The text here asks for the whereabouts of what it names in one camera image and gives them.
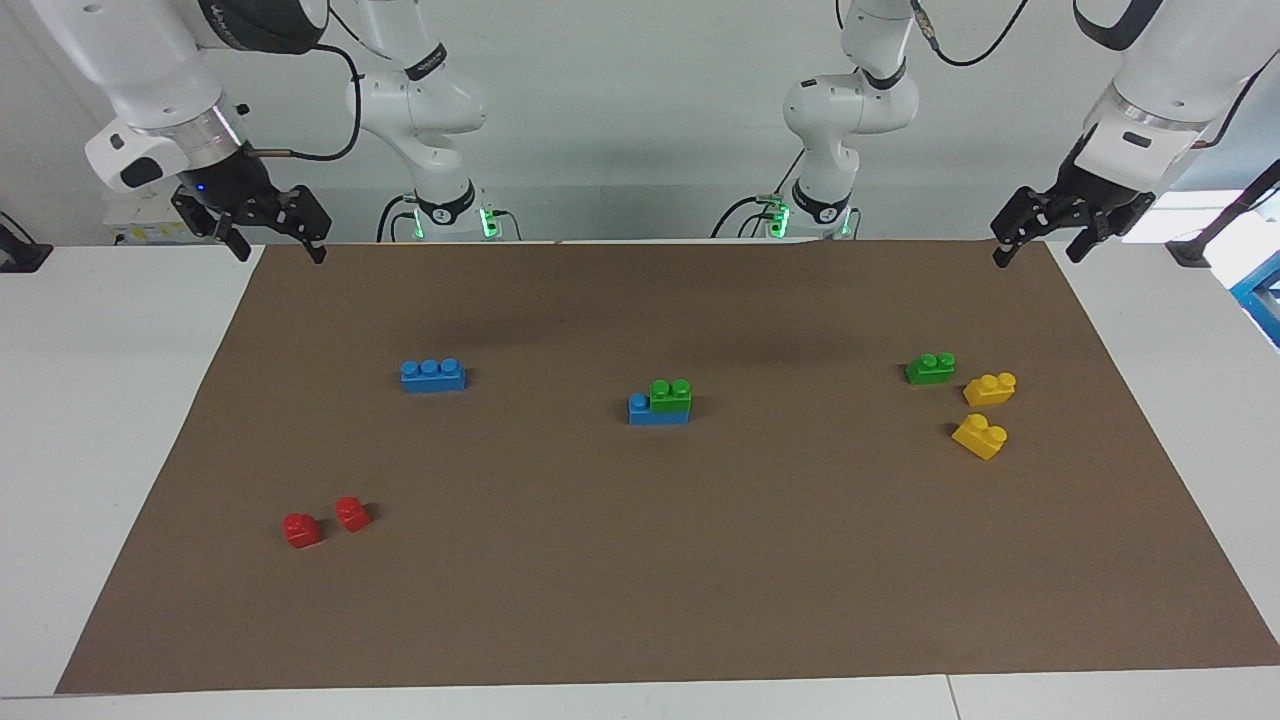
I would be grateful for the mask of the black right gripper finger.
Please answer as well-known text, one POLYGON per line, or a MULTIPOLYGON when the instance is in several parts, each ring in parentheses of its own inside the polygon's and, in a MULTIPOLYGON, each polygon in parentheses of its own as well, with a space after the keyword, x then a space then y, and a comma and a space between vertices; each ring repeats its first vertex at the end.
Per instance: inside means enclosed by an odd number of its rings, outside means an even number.
POLYGON ((302 243, 315 264, 324 263, 332 219, 307 186, 297 184, 288 192, 265 193, 262 219, 266 228, 302 243))
POLYGON ((172 205, 192 234, 204 240, 215 240, 229 249, 241 263, 248 261, 250 243, 236 227, 234 217, 230 213, 211 211, 193 195, 173 195, 172 205))

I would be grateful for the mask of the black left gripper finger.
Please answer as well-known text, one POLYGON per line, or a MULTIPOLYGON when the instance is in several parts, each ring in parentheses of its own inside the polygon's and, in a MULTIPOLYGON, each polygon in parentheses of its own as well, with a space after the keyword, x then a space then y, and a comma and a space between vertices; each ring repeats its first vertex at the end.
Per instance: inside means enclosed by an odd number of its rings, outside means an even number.
POLYGON ((992 252, 996 266, 1007 268, 1025 243, 1056 231, 1061 219, 1061 193, 1037 192, 1030 186, 1015 190, 989 223, 997 242, 992 252))
POLYGON ((1137 222, 1138 211, 1133 206, 1094 211, 1084 229, 1068 246, 1068 259, 1071 263, 1082 263, 1097 245, 1116 236, 1125 236, 1137 222))

